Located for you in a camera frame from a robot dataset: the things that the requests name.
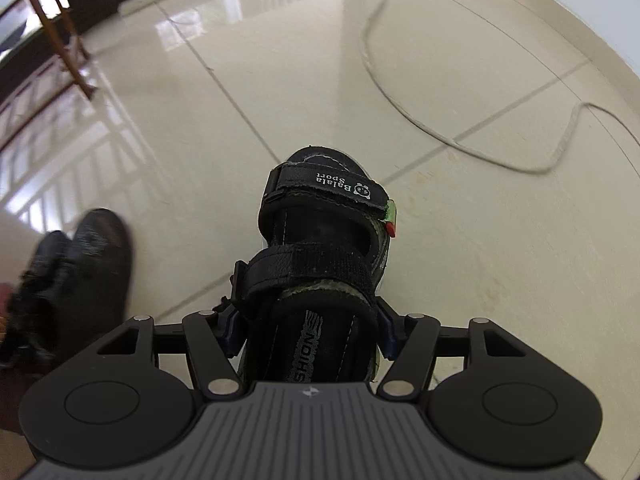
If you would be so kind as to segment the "black Balala sport sandal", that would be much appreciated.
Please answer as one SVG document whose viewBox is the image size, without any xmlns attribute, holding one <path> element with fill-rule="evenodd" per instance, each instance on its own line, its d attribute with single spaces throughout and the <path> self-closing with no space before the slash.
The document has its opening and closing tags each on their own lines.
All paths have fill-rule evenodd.
<svg viewBox="0 0 640 480">
<path fill-rule="evenodd" d="M 270 172 L 258 214 L 266 246 L 234 274 L 244 382 L 375 376 L 375 292 L 396 218 L 384 188 L 333 148 L 301 148 Z"/>
</svg>

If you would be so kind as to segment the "brown wooden shoe rack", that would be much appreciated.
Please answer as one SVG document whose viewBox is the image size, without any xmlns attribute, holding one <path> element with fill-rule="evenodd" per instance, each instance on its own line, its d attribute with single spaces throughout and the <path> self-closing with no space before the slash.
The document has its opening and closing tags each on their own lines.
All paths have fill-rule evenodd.
<svg viewBox="0 0 640 480">
<path fill-rule="evenodd" d="M 58 18 L 62 21 L 64 30 L 68 33 L 68 43 L 64 44 L 58 26 L 54 24 L 54 19 L 47 16 L 43 9 L 41 0 L 28 0 L 38 16 L 44 34 L 48 38 L 53 52 L 63 62 L 64 67 L 72 78 L 72 84 L 77 86 L 85 97 L 91 101 L 96 93 L 96 86 L 89 84 L 81 69 L 91 60 L 91 55 L 82 43 L 70 14 L 61 0 L 53 0 L 58 8 Z"/>
</svg>

